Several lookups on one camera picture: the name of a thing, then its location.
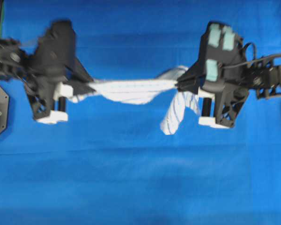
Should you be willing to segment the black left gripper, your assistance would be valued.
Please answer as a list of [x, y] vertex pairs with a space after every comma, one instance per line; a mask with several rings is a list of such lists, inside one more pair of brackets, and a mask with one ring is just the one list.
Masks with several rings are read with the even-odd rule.
[[24, 87], [33, 119], [38, 123], [67, 122], [66, 99], [95, 93], [95, 90], [89, 86], [94, 79], [77, 57], [74, 60], [73, 70], [72, 53], [34, 54], [29, 58], [28, 69]]

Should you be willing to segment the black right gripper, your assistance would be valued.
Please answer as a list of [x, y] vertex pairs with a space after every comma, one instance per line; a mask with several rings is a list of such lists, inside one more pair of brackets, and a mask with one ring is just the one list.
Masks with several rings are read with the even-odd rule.
[[237, 116], [249, 96], [247, 88], [225, 83], [222, 90], [212, 93], [200, 88], [206, 79], [204, 64], [194, 63], [178, 79], [178, 91], [189, 91], [203, 98], [199, 124], [211, 128], [233, 128]]

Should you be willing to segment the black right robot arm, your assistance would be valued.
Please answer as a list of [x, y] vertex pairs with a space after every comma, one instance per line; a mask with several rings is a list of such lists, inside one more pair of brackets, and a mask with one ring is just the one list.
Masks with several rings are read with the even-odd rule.
[[249, 91], [257, 99], [281, 98], [281, 65], [274, 65], [280, 54], [234, 65], [208, 59], [202, 73], [195, 63], [176, 84], [179, 91], [190, 91], [203, 98], [201, 125], [233, 128]]

